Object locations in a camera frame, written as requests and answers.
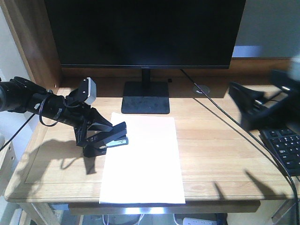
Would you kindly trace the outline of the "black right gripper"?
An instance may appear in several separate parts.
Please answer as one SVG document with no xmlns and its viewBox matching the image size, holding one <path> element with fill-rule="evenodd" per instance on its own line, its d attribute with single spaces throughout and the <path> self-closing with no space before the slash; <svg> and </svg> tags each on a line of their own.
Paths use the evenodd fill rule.
<svg viewBox="0 0 300 225">
<path fill-rule="evenodd" d="M 229 85 L 229 95 L 237 105 L 245 130 L 288 127 L 300 129 L 300 80 L 288 72 L 273 70 L 270 82 L 279 90 L 271 96 L 236 82 Z"/>
</svg>

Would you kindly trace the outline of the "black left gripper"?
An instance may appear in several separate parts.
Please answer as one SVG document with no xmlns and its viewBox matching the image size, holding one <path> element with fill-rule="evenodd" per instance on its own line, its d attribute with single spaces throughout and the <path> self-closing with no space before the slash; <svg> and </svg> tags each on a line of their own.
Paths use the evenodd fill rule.
<svg viewBox="0 0 300 225">
<path fill-rule="evenodd" d="M 88 90 L 74 90 L 63 97 L 63 111 L 59 122 L 74 127 L 77 146 L 95 147 L 95 143 L 87 141 L 88 130 L 109 132 L 113 126 L 95 108 L 90 106 L 91 103 L 86 103 L 86 100 L 90 100 Z"/>
</svg>

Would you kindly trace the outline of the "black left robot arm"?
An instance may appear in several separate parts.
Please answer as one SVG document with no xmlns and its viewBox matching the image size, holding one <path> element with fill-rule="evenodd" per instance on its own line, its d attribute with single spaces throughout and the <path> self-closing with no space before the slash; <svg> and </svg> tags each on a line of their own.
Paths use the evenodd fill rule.
<svg viewBox="0 0 300 225">
<path fill-rule="evenodd" d="M 77 145 L 103 148 L 110 142 L 108 136 L 113 126 L 91 107 L 96 96 L 97 87 L 90 77 L 83 79 L 77 89 L 64 97 L 16 76 L 0 83 L 0 110 L 31 112 L 39 118 L 67 124 L 74 128 Z"/>
</svg>

